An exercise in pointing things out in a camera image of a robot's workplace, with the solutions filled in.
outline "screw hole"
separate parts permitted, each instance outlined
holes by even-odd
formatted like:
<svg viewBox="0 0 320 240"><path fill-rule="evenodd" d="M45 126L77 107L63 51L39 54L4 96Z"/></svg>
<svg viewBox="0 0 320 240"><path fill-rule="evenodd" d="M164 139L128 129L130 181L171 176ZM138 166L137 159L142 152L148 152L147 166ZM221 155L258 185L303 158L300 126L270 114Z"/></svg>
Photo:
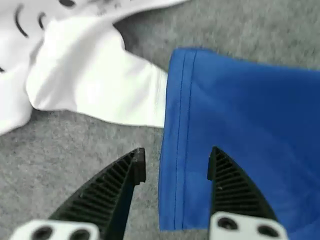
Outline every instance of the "screw hole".
<svg viewBox="0 0 320 240"><path fill-rule="evenodd" d="M265 236L272 237L272 238L279 237L279 233L276 230L274 230L272 227L267 226L267 225L259 226L258 227L258 232L261 235L265 235Z"/></svg>
<svg viewBox="0 0 320 240"><path fill-rule="evenodd" d="M70 240L89 240L90 233L85 229L79 229L72 233Z"/></svg>
<svg viewBox="0 0 320 240"><path fill-rule="evenodd" d="M228 229L228 230L237 230L237 223L228 217L222 217L218 220L218 226L220 228Z"/></svg>
<svg viewBox="0 0 320 240"><path fill-rule="evenodd" d="M43 226L36 230L32 235L32 240L48 240L52 235L52 228L49 226Z"/></svg>

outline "blue fabric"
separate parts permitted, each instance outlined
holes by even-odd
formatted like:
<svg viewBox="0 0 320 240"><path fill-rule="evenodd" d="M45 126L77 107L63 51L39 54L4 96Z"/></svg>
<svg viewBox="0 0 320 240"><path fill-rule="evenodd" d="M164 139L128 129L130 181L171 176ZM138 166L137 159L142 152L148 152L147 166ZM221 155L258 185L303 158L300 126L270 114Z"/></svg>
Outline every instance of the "blue fabric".
<svg viewBox="0 0 320 240"><path fill-rule="evenodd" d="M175 50L160 157L161 230L208 227L213 146L246 171L291 240L320 239L320 72Z"/></svg>

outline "white cloth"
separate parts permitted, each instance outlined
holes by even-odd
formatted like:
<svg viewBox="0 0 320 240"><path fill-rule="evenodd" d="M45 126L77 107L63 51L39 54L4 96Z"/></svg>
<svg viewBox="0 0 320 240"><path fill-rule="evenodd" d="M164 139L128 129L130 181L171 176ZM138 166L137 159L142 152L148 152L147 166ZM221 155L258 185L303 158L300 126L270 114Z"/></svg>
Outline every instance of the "white cloth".
<svg viewBox="0 0 320 240"><path fill-rule="evenodd" d="M112 24L184 1L1 2L0 135L26 124L33 107L163 127L167 74L125 51Z"/></svg>

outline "gray carpet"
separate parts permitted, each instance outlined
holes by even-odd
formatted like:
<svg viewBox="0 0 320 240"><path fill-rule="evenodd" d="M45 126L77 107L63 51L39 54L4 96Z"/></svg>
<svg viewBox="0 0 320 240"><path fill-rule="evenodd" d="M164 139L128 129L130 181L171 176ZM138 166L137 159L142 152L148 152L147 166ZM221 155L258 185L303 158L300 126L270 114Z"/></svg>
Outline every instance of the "gray carpet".
<svg viewBox="0 0 320 240"><path fill-rule="evenodd" d="M130 52L165 70L178 46L320 69L319 13L319 0L192 0L116 27ZM0 136L0 239L25 221L46 218L92 175L136 147L146 149L147 182L134 192L125 239L206 239L205 230L158 231L162 134L67 111L35 111L28 125Z"/></svg>

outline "seam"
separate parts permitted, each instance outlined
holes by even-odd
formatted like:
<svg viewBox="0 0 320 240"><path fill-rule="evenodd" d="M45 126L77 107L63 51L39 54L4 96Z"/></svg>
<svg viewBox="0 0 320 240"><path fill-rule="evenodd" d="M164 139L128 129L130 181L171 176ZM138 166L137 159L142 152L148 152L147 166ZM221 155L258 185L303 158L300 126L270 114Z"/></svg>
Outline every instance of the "seam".
<svg viewBox="0 0 320 240"><path fill-rule="evenodd" d="M188 118L187 118L187 128L186 128L186 140L185 140L185 163L184 163L184 179L183 179L183 198L182 198L182 229L184 228L184 219L185 219L185 199L186 199L186 168L187 168L187 156L188 156L188 142L189 142L189 123L190 123L190 106L191 106L191 90L192 90L192 80L194 78L194 69L195 69L195 62L197 57L197 51L194 54L193 57L193 63L192 63L192 73L190 78L190 90L189 90L189 106L188 106Z"/></svg>
<svg viewBox="0 0 320 240"><path fill-rule="evenodd" d="M186 53L184 53L183 64L182 64L182 74L181 74L181 84L180 84L180 106L179 106L179 121L178 121L178 133L177 133L177 145L176 145L176 156L175 156L175 192L174 192L174 218L173 218L173 228L176 229L176 208L177 208L177 173L178 173L178 148L179 148L179 137L180 137L180 120L181 120L181 100L182 100L182 83L184 79L185 71L185 60Z"/></svg>
<svg viewBox="0 0 320 240"><path fill-rule="evenodd" d="M157 111L158 109L158 104L159 104L159 95L160 95L160 88L162 87L162 84L161 84L161 74L162 72L158 72L159 69L157 69L154 65L153 65L153 68L155 69L155 72L157 73L158 77L157 77L157 83L156 83L156 96L155 96L155 104L154 104L154 109L153 109L153 112L155 113L154 116L155 116L155 119L153 120L153 124L155 124L155 120L157 121L158 119L158 114L159 112Z"/></svg>

